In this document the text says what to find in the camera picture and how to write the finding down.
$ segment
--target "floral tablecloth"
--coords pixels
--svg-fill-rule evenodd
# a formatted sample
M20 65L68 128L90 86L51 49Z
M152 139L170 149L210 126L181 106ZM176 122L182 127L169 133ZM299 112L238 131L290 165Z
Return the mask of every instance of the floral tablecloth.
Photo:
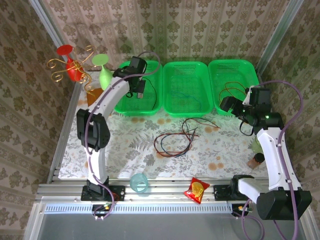
M94 81L98 80L98 72L91 75ZM85 91L80 93L75 112L80 108L88 108ZM199 135L192 142L191 150L183 156L167 158L156 152L154 139L162 133L180 132L184 118L173 118L163 108L153 116L144 117L128 117L114 111L107 120L111 132L105 151L108 175L111 178L130 178L136 173L144 173L148 178L231 178L235 174L268 176L265 163L253 171L247 166L248 160L254 156L250 149L254 137L239 131L239 119L218 115L215 110L204 118L220 128L190 121L190 129L198 127L196 134ZM244 124L243 131L250 132L250 126ZM181 150L187 144L187 140L180 135L169 136L164 142L163 146L170 151ZM59 178L81 179L87 176L87 157L77 138L75 115Z

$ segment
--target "white cable tray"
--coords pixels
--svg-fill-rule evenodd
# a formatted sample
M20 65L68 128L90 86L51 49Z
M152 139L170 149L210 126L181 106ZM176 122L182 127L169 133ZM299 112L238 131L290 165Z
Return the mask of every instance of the white cable tray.
M48 203L45 214L91 214L92 204ZM182 204L118 204L113 214L226 214L232 213L230 203L182 203Z

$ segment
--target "gray floor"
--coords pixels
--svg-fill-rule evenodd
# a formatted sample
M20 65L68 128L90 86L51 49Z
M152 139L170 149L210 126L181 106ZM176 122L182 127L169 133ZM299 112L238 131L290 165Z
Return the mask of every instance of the gray floor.
M246 240L241 221L230 214L112 214L95 221L90 214L46 214L40 240ZM287 239L293 221L278 221ZM281 240L272 221L263 221L265 240ZM252 240L261 232L251 219L245 224ZM299 228L298 240L305 240Z

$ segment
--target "clear plastic cup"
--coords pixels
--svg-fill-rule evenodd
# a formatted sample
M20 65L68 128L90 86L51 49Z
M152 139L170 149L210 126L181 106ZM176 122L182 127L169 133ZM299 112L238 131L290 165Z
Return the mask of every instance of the clear plastic cup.
M137 193L144 193L148 188L148 179L143 173L137 173L130 179L130 187Z
M253 139L252 143L251 143L251 150L252 152L254 152L255 154L263 154L264 151L262 150L261 144L257 138L257 136L255 136L255 138Z

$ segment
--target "red snack bag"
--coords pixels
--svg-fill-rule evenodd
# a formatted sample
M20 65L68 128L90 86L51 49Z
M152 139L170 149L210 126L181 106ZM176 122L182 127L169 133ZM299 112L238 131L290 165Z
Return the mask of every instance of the red snack bag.
M184 195L200 204L204 192L209 186L210 184L200 181L199 179L193 177L190 187L187 191L184 192Z

